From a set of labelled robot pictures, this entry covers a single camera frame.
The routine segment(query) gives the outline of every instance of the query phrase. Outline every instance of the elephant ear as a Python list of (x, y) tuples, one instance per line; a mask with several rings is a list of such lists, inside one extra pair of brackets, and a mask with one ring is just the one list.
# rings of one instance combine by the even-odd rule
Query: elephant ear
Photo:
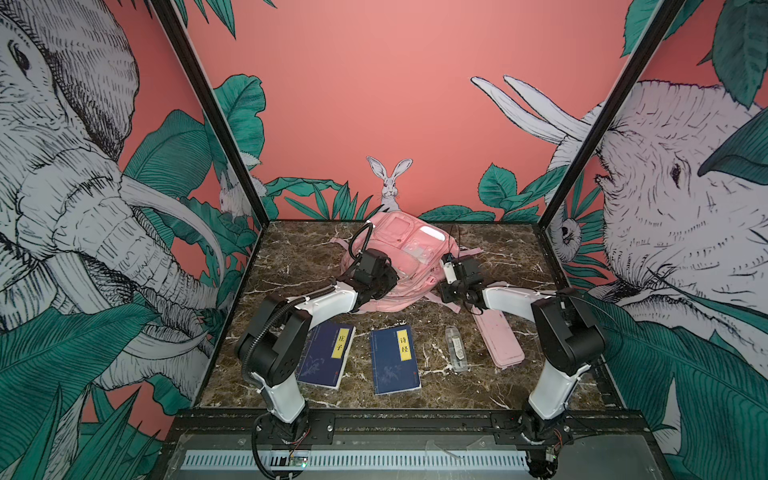
[(131, 131), (138, 69), (103, 0), (0, 0), (0, 12), (32, 39), (91, 139), (117, 160)]

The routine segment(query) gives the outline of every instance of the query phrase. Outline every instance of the black metal pole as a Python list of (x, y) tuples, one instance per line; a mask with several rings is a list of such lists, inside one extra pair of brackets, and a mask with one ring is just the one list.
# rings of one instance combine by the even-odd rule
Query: black metal pole
[(541, 215), (538, 224), (543, 230), (547, 229), (549, 223), (552, 222), (552, 219), (557, 213), (558, 208), (565, 202), (568, 192), (571, 191), (579, 174), (584, 167), (587, 166), (589, 159), (592, 158), (592, 154), (598, 147), (600, 139), (605, 135), (608, 127), (611, 126), (611, 122), (619, 113), (619, 110), (621, 110), (624, 101), (632, 91), (632, 87), (634, 87), (637, 79), (643, 73), (645, 66), (654, 55), (656, 48), (664, 39), (664, 35), (669, 30), (670, 25), (672, 25), (672, 22), (680, 11), (680, 8), (682, 8), (683, 3), (685, 3), (685, 0), (663, 0), (657, 14), (650, 20), (648, 29), (638, 42), (637, 48), (632, 56), (630, 56), (627, 61), (626, 68), (621, 72), (621, 76), (616, 82), (614, 90), (605, 101), (603, 110), (592, 125), (592, 129), (587, 134), (584, 142), (582, 142), (581, 148), (576, 154), (576, 157), (574, 157), (568, 171), (565, 173), (563, 181), (560, 183), (560, 187), (555, 191), (554, 197), (552, 197), (549, 205), (547, 205), (547, 210)]
[(178, 15), (176, 15), (170, 0), (152, 0), (152, 5), (154, 6), (155, 13), (157, 13), (157, 18), (163, 24), (168, 40), (174, 46), (181, 66), (187, 73), (197, 99), (203, 106), (203, 112), (208, 117), (210, 126), (213, 128), (224, 150), (224, 154), (227, 156), (237, 175), (237, 179), (240, 181), (240, 186), (245, 190), (246, 197), (248, 197), (248, 201), (253, 208), (253, 214), (261, 224), (261, 230), (263, 230), (270, 224), (270, 218), (266, 215), (266, 210), (264, 210), (264, 205), (259, 200), (256, 189), (253, 188), (250, 173), (246, 170), (243, 161), (240, 159), (240, 151), (237, 149), (235, 140), (232, 138), (227, 119), (224, 118), (219, 109), (214, 92), (208, 86), (205, 73), (197, 61), (187, 33), (184, 30), (184, 25), (181, 23)]

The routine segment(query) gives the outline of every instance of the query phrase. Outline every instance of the mural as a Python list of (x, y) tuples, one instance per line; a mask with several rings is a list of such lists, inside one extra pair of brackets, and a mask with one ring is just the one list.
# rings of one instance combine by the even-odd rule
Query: mural
[[(552, 23), (550, 26), (552, 38), (562, 37), (563, 41), (566, 37), (569, 38), (568, 41), (580, 41), (581, 39), (578, 36), (576, 38), (569, 35), (564, 36), (558, 29), (574, 28), (575, 25), (580, 25), (578, 22), (581, 20), (575, 18), (580, 18), (585, 15), (585, 12), (591, 12), (588, 22), (591, 25), (594, 21), (594, 15), (597, 15), (599, 11), (605, 29), (599, 32), (584, 32), (582, 35), (584, 40), (589, 43), (590, 51), (598, 55), (594, 59), (587, 58), (582, 67), (586, 68), (584, 70), (584, 82), (592, 84), (580, 84), (578, 89), (587, 96), (596, 98), (597, 101), (605, 99), (612, 82), (625, 62), (621, 58), (621, 38), (619, 35), (624, 28), (630, 1), (618, 2), (624, 3), (623, 6), (616, 5), (616, 2), (605, 2), (605, 5), (600, 5), (599, 8), (593, 2), (586, 5), (574, 5), (573, 2), (562, 3), (563, 8), (569, 11), (573, 8), (576, 12), (570, 12), (568, 16), (563, 18), (553, 18), (551, 14), (543, 12), (541, 14), (548, 15), (546, 21)], [(259, 103), (260, 109), (254, 111), (254, 114), (258, 114), (262, 118), (275, 118), (275, 115), (283, 115), (283, 112), (288, 111), (289, 108), (302, 106), (300, 112), (294, 112), (291, 118), (282, 123), (282, 129), (280, 128), (281, 118), (269, 122), (270, 131), (266, 133), (269, 144), (266, 153), (262, 152), (263, 145), (259, 145), (257, 149), (253, 150), (240, 145), (241, 142), (248, 142), (252, 137), (248, 129), (254, 128), (254, 125), (258, 125), (260, 133), (263, 132), (259, 118), (256, 119), (256, 123), (252, 121), (253, 115), (248, 118), (246, 116), (237, 119), (230, 118), (230, 126), (240, 149), (247, 154), (243, 157), (253, 175), (254, 187), (259, 193), (270, 219), (363, 220), (378, 210), (399, 210), (402, 208), (412, 214), (421, 214), (422, 218), (429, 221), (535, 222), (538, 221), (541, 212), (543, 212), (545, 201), (551, 197), (552, 192), (564, 176), (572, 155), (578, 149), (578, 145), (586, 133), (589, 132), (590, 121), (594, 120), (597, 115), (596, 110), (588, 111), (582, 120), (578, 120), (555, 107), (556, 111), (553, 111), (551, 116), (546, 116), (548, 115), (547, 109), (541, 102), (551, 103), (547, 98), (530, 85), (506, 77), (505, 80), (526, 101), (533, 102), (531, 106), (537, 113), (544, 115), (545, 120), (542, 120), (526, 110), (518, 108), (519, 114), (527, 116), (526, 121), (537, 123), (531, 127), (533, 129), (531, 132), (537, 132), (535, 134), (552, 143), (553, 148), (557, 147), (558, 152), (555, 155), (560, 160), (550, 164), (547, 169), (546, 161), (542, 160), (546, 158), (545, 155), (551, 156), (551, 151), (544, 155), (529, 151), (527, 147), (522, 146), (528, 142), (525, 137), (522, 139), (517, 137), (514, 141), (505, 139), (505, 142), (509, 142), (510, 146), (515, 149), (513, 156), (510, 156), (508, 151), (502, 151), (498, 139), (512, 138), (517, 134), (506, 128), (502, 118), (493, 115), (491, 109), (487, 110), (488, 117), (486, 118), (477, 115), (477, 111), (474, 110), (478, 110), (478, 106), (482, 108), (488, 104), (482, 103), (482, 97), (477, 95), (476, 89), (467, 85), (467, 80), (471, 78), (477, 87), (480, 87), (495, 101), (502, 98), (499, 95), (503, 97), (506, 95), (500, 93), (501, 91), (490, 82), (479, 77), (472, 78), (473, 72), (463, 66), (472, 63), (467, 61), (464, 64), (457, 63), (455, 47), (450, 47), (450, 52), (443, 52), (441, 43), (432, 41), (435, 35), (447, 33), (443, 24), (433, 21), (433, 14), (435, 9), (439, 9), (440, 12), (448, 15), (443, 19), (444, 22), (450, 22), (450, 18), (455, 17), (455, 20), (461, 24), (459, 30), (466, 32), (465, 34), (470, 35), (474, 40), (481, 32), (488, 31), (488, 22), (496, 21), (490, 19), (489, 15), (498, 19), (499, 15), (503, 15), (508, 9), (515, 10), (514, 5), (511, 5), (514, 2), (490, 2), (487, 9), (475, 9), (472, 12), (466, 12), (462, 2), (453, 1), (447, 3), (425, 2), (423, 8), (414, 5), (400, 8), (373, 3), (353, 5), (345, 2), (314, 2), (311, 5), (299, 6), (281, 4), (280, 2), (262, 3), (233, 0), (232, 2), (216, 2), (217, 7), (214, 11), (220, 19), (220, 25), (214, 25), (216, 22), (211, 21), (202, 2), (196, 2), (198, 8), (193, 9), (195, 12), (186, 10), (184, 0), (176, 0), (176, 4), (182, 19), (188, 25), (190, 37), (195, 44), (203, 67), (214, 85), (220, 84), (225, 78), (231, 78), (234, 73), (247, 71), (248, 75), (257, 74), (259, 78), (269, 84), (266, 89), (272, 107), (267, 109), (266, 103)], [(632, 14), (632, 18), (626, 20), (627, 42), (637, 41), (644, 23), (652, 11), (652, 5), (650, 10), (647, 8), (639, 9), (637, 14)], [(316, 22), (307, 20), (308, 18), (316, 18), (317, 15), (331, 19), (337, 16), (341, 18), (338, 21), (331, 20), (335, 25), (332, 28), (333, 35), (329, 35), (327, 29), (319, 28)], [(393, 18), (385, 20), (389, 15), (393, 15)], [(376, 31), (378, 31), (379, 23), (391, 27), (392, 25), (402, 26), (403, 22), (413, 22), (419, 26), (422, 33), (415, 32), (413, 38), (405, 41), (408, 50), (412, 51), (412, 45), (420, 45), (425, 41), (425, 38), (430, 39), (425, 44), (429, 46), (425, 47), (424, 51), (414, 53), (415, 57), (413, 58), (401, 56), (400, 60), (393, 61), (386, 52), (400, 48), (393, 43), (396, 40), (390, 38), (381, 44), (377, 42), (376, 38), (378, 37), (376, 35), (366, 34), (360, 38), (355, 33), (355, 22), (345, 22), (343, 21), (344, 18), (365, 18), (367, 22), (372, 22), (371, 26)], [(236, 24), (245, 25), (246, 23), (249, 25), (247, 31), (236, 30)], [(530, 24), (531, 20), (525, 20), (525, 23)], [(294, 36), (281, 41), (281, 32), (285, 31), (305, 33), (299, 37)], [(505, 31), (502, 29), (498, 32), (504, 37), (506, 45), (508, 36), (503, 33)], [(617, 41), (613, 41), (611, 44), (608, 33), (613, 31), (617, 35), (612, 38)], [(312, 38), (312, 40), (305, 41), (305, 36)], [(250, 52), (254, 45), (261, 45), (265, 41), (277, 42), (280, 47), (273, 54), (259, 55), (258, 58), (252, 56)], [(345, 60), (345, 66), (338, 66), (346, 72), (345, 75), (338, 75), (328, 66), (336, 65), (338, 63), (337, 58), (349, 58), (345, 57), (344, 55), (347, 54), (340, 51), (339, 48), (354, 48), (354, 44), (360, 42), (366, 44), (365, 56), (361, 58), (352, 54), (354, 55), (352, 58), (356, 59), (352, 64)], [(327, 45), (328, 48), (315, 52), (313, 50), (315, 45), (318, 45), (318, 48)], [(611, 45), (610, 50), (605, 48), (605, 45)], [(222, 55), (222, 49), (226, 50), (226, 55)], [(305, 52), (309, 51), (308, 49), (322, 62), (321, 65), (315, 65), (316, 62), (311, 58), (302, 60)], [(505, 52), (508, 51), (507, 47), (502, 47), (498, 43), (490, 45), (489, 41), (475, 45), (475, 42), (469, 38), (462, 43), (461, 49), (459, 53), (462, 56), (469, 55), (476, 60), (481, 58), (482, 61), (477, 60), (478, 65), (483, 65), (484, 70), (493, 71), (498, 70), (498, 56), (506, 55)], [(625, 49), (630, 51), (631, 46), (625, 47)], [(487, 54), (485, 52), (487, 51), (492, 51), (497, 56), (488, 57), (486, 62)], [(458, 70), (467, 70), (467, 72), (450, 78), (450, 81), (455, 83), (451, 85), (451, 90), (438, 90), (435, 87), (435, 91), (441, 92), (440, 100), (436, 101), (432, 100), (432, 95), (429, 92), (418, 93), (420, 79), (414, 78), (418, 71), (415, 64), (419, 62), (429, 65), (438, 64), (442, 55), (449, 55), (452, 59), (449, 62), (451, 65), (459, 65)], [(296, 62), (303, 62), (302, 65), (307, 65), (306, 68), (309, 70), (287, 68), (284, 61), (286, 56), (295, 58)], [(368, 58), (376, 58), (376, 61), (369, 61)], [(541, 71), (543, 66), (538, 59), (538, 53), (532, 52), (531, 57), (526, 57), (524, 63), (533, 61), (535, 63), (534, 71)], [(599, 65), (590, 68), (588, 64), (593, 60)], [(557, 70), (557, 65), (552, 65), (552, 67)], [(391, 68), (393, 71), (407, 71), (408, 74), (406, 79), (392, 77), (392, 81), (384, 86), (383, 84), (379, 85), (381, 81), (377, 81), (371, 75), (364, 74), (367, 68), (378, 72), (378, 76), (386, 78), (390, 78), (385, 71), (387, 68)], [(279, 71), (283, 76), (276, 76), (273, 73), (275, 71)], [(433, 80), (438, 78), (445, 80), (447, 77), (442, 72), (435, 73), (435, 75)], [(334, 81), (349, 87), (358, 77), (366, 77), (368, 82), (359, 84), (362, 90), (357, 87), (353, 88), (353, 91), (331, 90), (336, 88), (333, 85)], [(311, 81), (302, 84), (298, 90), (290, 90), (290, 85), (296, 78), (311, 78)], [(413, 83), (413, 86), (406, 86), (408, 83)], [(376, 97), (377, 99), (374, 101), (369, 101), (368, 96), (371, 95), (369, 92), (380, 91), (382, 88), (385, 88), (381, 91), (382, 95)], [(313, 91), (317, 91), (318, 94), (308, 94)], [(570, 94), (563, 96), (574, 98)], [(452, 100), (446, 103), (445, 99), (449, 97)], [(273, 98), (276, 98), (276, 104), (272, 103)], [(359, 98), (360, 102), (366, 105), (367, 110), (358, 108), (355, 101), (349, 101), (353, 98)], [(303, 119), (305, 117), (313, 116), (315, 111), (321, 111), (323, 107), (320, 105), (326, 99), (333, 100), (333, 110), (345, 111), (345, 117), (335, 115), (331, 111), (327, 112), (327, 116), (333, 117), (333, 123), (329, 124), (333, 128), (330, 130), (330, 127), (326, 127), (325, 124), (328, 124), (328, 121), (324, 118), (319, 119), (321, 124), (304, 124)], [(407, 110), (398, 111), (388, 117), (381, 115), (374, 118), (373, 112), (385, 110), (382, 109), (382, 106), (387, 105), (388, 102), (402, 105)], [(222, 103), (226, 110), (227, 101)], [(456, 106), (448, 114), (447, 112), (442, 113), (441, 108), (444, 107), (441, 104)], [(580, 108), (586, 110), (590, 108), (585, 102), (579, 102), (579, 104), (581, 105)], [(544, 110), (537, 110), (539, 107), (543, 107)], [(422, 113), (425, 109), (429, 112), (428, 114)], [(457, 131), (453, 134), (449, 129), (454, 128), (454, 126), (444, 125), (442, 118), (436, 118), (436, 115), (450, 115), (446, 118), (453, 118), (450, 121), (460, 125), (459, 128), (464, 129), (464, 131), (461, 133)], [(409, 123), (409, 117), (414, 116), (422, 119), (420, 123)], [(352, 119), (354, 124), (348, 124), (349, 119)], [(541, 124), (546, 127), (539, 131), (537, 129), (541, 127)], [(401, 125), (408, 125), (411, 131), (398, 130)], [(315, 135), (313, 132), (316, 131), (322, 131), (322, 134)], [(422, 135), (428, 140), (419, 140)], [(365, 138), (365, 142), (358, 140), (358, 137)], [(539, 148), (535, 142), (530, 142), (530, 144), (533, 145), (533, 148)], [(395, 157), (397, 153), (394, 151), (402, 152), (402, 156)], [(443, 151), (447, 151), (448, 156), (438, 157), (439, 152)], [(408, 160), (400, 161), (397, 164), (397, 161), (404, 157), (407, 157)], [(362, 162), (363, 158), (367, 158), (369, 165)], [(366, 173), (368, 166), (375, 176), (383, 181), (383, 187), (381, 184), (373, 182), (370, 174)], [(387, 173), (387, 168), (394, 168), (391, 170), (391, 177)], [(408, 174), (400, 177), (406, 169), (409, 171)], [(310, 175), (308, 174), (310, 171), (320, 175)], [(287, 172), (291, 172), (293, 175), (288, 176), (286, 175)], [(472, 187), (472, 182), (465, 181), (450, 189), (445, 188), (445, 176), (466, 178), (475, 175), (477, 175), (476, 181), (478, 182), (475, 184), (475, 188)], [(239, 211), (237, 205), (247, 204), (244, 198), (237, 199), (227, 195), (228, 187), (235, 185), (237, 180), (234, 180), (233, 175), (229, 174), (226, 180), (220, 175), (220, 181), (222, 195), (227, 196), (226, 200), (222, 197), (222, 207), (225, 211), (236, 214)]]
[[(625, 54), (639, 36), (632, 25), (655, 4), (630, 6)], [(548, 231), (571, 285), (595, 305), (624, 401), (643, 411), (675, 475), (758, 479), (768, 447), (768, 124), (754, 101), (768, 67), (768, 4), (688, 1), (667, 37), (711, 13), (712, 49), (691, 76), (713, 69), (720, 84), (639, 82)], [(689, 32), (686, 45), (712, 35)], [(523, 131), (558, 144), (550, 170), (569, 164), (601, 106), (576, 120), (505, 80), (539, 117), (474, 82)]]
[[(143, 478), (169, 415), (196, 394), (258, 238), (249, 207), (206, 200), (209, 172), (230, 168), (207, 122), (173, 110), (124, 151), (147, 130), (134, 104), (152, 88), (139, 67), (153, 65), (138, 65), (122, 8), (0, 2), (3, 479)], [(131, 27), (164, 40), (150, 13)], [(165, 45), (151, 47), (175, 61)], [(258, 108), (254, 82), (217, 91), (239, 98), (230, 116)]]

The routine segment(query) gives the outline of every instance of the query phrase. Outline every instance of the marble tabletop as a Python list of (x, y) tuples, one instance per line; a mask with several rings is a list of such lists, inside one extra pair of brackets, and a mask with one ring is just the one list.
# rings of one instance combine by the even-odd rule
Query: marble tabletop
[[(450, 225), (439, 225), (446, 231)], [(480, 247), (478, 255), (488, 277), (526, 288), (554, 289), (552, 275), (530, 226), (504, 224), (455, 225), (461, 227), (463, 247)], [(244, 294), (226, 332), (215, 367), (205, 385), (200, 407), (264, 407), (261, 395), (240, 377), (240, 362), (233, 348), (262, 299), (276, 292), (299, 295), (327, 285), (339, 274), (343, 248), (330, 243), (347, 239), (359, 223), (273, 222), (266, 230)], [(397, 313), (341, 315), (335, 320), (356, 326), (346, 370), (338, 390), (300, 384), (310, 407), (414, 408), (414, 409), (520, 409), (536, 385), (543, 368), (535, 324), (507, 315), (525, 353), (525, 360), (504, 370), (497, 368), (475, 321), (466, 310), (453, 313), (436, 303), (420, 300)], [(371, 378), (370, 331), (408, 324), (412, 327), (422, 388), (376, 396)], [(458, 327), (467, 352), (469, 371), (449, 368), (445, 328)], [(604, 405), (589, 374), (579, 383), (572, 409), (601, 410)]]

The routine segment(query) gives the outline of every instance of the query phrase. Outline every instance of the book cover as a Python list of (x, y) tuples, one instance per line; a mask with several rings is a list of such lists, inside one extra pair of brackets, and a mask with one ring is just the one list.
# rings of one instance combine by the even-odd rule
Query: book cover
[(338, 389), (355, 327), (345, 323), (323, 322), (310, 330), (296, 369), (301, 383)]
[(376, 395), (422, 388), (410, 325), (371, 332), (371, 365)]

